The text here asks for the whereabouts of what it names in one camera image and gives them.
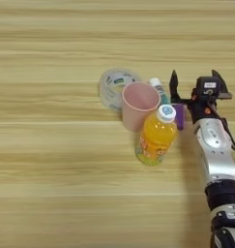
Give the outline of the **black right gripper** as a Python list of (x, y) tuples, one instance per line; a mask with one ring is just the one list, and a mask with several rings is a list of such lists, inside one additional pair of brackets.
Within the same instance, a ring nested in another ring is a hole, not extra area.
[(220, 80), (219, 95), (198, 96), (196, 94), (192, 94), (190, 99), (184, 99), (182, 101), (177, 91), (179, 80), (176, 71), (172, 71), (169, 82), (170, 101), (173, 104), (183, 103), (184, 105), (186, 105), (188, 110), (190, 111), (193, 124), (195, 124), (200, 119), (221, 119), (221, 117), (217, 113), (217, 100), (232, 99), (232, 94), (228, 93), (226, 83), (219, 72), (217, 72), (216, 70), (212, 70), (212, 76)]

